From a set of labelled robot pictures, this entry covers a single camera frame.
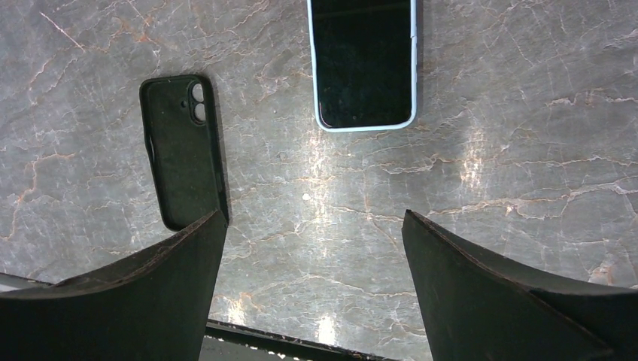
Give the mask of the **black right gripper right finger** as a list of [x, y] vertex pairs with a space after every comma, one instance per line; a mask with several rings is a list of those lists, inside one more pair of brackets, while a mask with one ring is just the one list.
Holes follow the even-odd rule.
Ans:
[[637, 291], [502, 256], [407, 211], [403, 245], [435, 360], [635, 360]]

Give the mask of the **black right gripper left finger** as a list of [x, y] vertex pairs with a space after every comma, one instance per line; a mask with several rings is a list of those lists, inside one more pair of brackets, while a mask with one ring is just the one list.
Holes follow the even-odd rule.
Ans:
[[94, 271], [1, 295], [3, 360], [196, 360], [227, 231], [220, 211]]

